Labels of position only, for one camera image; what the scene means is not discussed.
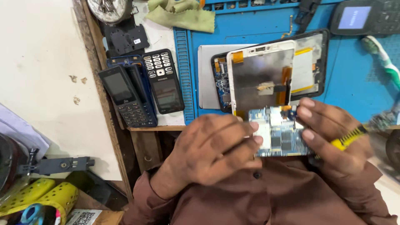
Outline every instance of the microfiber cloth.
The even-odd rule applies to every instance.
[[[199,9],[196,0],[149,0],[146,18],[163,26],[214,33],[215,12]]]

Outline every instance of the yellow container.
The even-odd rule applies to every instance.
[[[78,199],[78,189],[68,182],[54,186],[54,180],[40,178],[2,205],[0,216],[24,210],[33,203],[40,203],[58,209],[61,215],[61,225],[64,225],[67,214]]]

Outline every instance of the wooden shelf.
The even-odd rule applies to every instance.
[[[186,126],[157,126],[143,128],[127,127],[130,131],[183,131],[185,128]]]

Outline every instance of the circuit board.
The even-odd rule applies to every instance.
[[[231,111],[231,103],[226,57],[215,58],[212,68],[214,70],[214,80],[217,88],[220,108],[223,112],[229,113]]]
[[[253,135],[264,142],[255,157],[311,155],[301,138],[304,127],[296,122],[296,106],[265,107],[249,111],[249,121],[259,124]]]

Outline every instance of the shirt button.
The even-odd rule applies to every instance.
[[[261,177],[261,173],[255,172],[253,173],[253,177],[259,179]]]

